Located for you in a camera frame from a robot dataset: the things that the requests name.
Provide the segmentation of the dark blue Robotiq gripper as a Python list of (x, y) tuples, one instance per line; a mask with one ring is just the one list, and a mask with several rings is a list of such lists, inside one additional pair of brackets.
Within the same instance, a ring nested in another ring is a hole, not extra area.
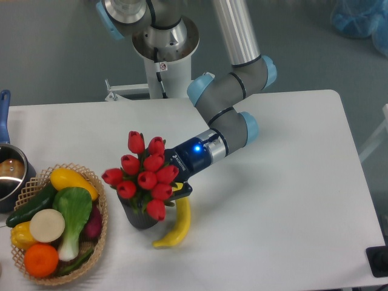
[(188, 181), (190, 177), (206, 169), (212, 163), (210, 152), (198, 137), (193, 137), (172, 149), (167, 149), (165, 156), (167, 162), (179, 170), (174, 179), (175, 186), (172, 187), (172, 201), (189, 196), (193, 189), (185, 181)]

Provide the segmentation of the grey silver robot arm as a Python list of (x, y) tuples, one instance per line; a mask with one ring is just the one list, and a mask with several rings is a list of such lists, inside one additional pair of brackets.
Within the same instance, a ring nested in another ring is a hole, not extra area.
[(232, 71), (222, 78), (191, 77), (198, 47), (196, 25), (181, 13), (179, 1), (99, 1), (97, 11), (115, 39), (132, 37), (144, 60), (152, 99), (188, 98), (208, 125), (205, 132), (167, 151), (183, 184), (172, 198), (191, 194), (188, 179), (251, 143), (258, 136), (252, 115), (235, 105), (271, 85), (273, 61), (260, 53), (245, 1), (213, 1)]

